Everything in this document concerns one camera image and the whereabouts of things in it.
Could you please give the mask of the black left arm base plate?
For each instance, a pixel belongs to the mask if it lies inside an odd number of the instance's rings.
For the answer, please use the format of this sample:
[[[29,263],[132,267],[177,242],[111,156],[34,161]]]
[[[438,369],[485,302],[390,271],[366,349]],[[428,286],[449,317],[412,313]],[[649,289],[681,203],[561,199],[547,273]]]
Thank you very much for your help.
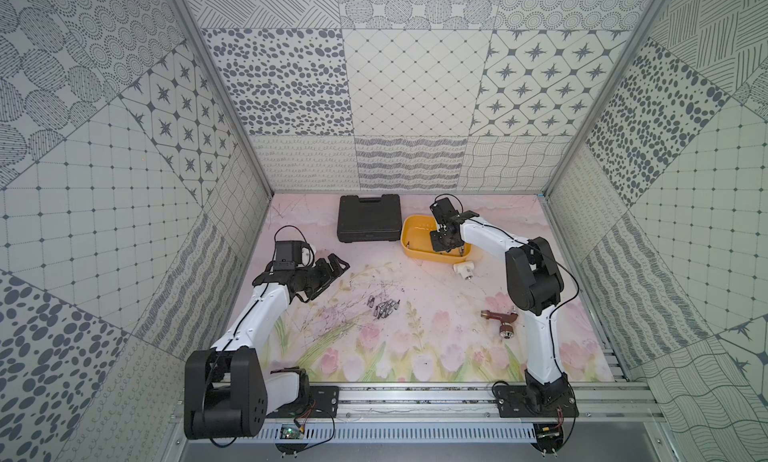
[[[332,418],[337,416],[340,388],[333,385],[315,385],[309,381],[308,373],[299,367],[274,370],[270,373],[271,379],[267,387],[272,394],[272,386],[282,389],[282,383],[286,380],[285,374],[297,376],[297,398],[292,402],[281,403],[268,418],[301,418],[306,416],[319,418]]]

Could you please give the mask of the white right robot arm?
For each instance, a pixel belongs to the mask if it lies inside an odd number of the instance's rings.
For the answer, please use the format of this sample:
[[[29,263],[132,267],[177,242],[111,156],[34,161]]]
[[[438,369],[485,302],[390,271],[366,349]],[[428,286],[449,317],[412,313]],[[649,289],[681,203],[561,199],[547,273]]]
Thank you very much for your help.
[[[557,310],[565,283],[549,242],[523,238],[489,223],[474,211],[458,212],[446,198],[430,206],[437,229],[432,248],[448,252],[465,244],[504,263],[507,293],[522,312],[527,338],[525,380],[530,397],[547,405],[570,393],[556,334]]]

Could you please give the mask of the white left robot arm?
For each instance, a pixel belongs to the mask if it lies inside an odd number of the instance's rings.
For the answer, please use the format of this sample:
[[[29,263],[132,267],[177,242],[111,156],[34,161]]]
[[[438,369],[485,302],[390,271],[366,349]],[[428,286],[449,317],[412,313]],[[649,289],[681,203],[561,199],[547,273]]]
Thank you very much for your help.
[[[335,254],[310,265],[270,262],[254,279],[249,305],[210,348],[185,363],[184,432],[190,440],[259,434],[268,415],[302,416],[313,408],[309,377],[299,367],[263,373],[260,353],[297,298],[317,298],[349,269]]]

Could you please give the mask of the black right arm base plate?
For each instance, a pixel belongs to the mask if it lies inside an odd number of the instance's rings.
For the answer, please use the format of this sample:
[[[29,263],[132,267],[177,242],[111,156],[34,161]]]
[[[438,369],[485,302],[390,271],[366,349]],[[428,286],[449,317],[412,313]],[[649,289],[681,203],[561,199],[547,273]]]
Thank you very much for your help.
[[[501,418],[577,418],[575,393],[566,375],[540,383],[528,372],[524,386],[497,381],[491,393]]]

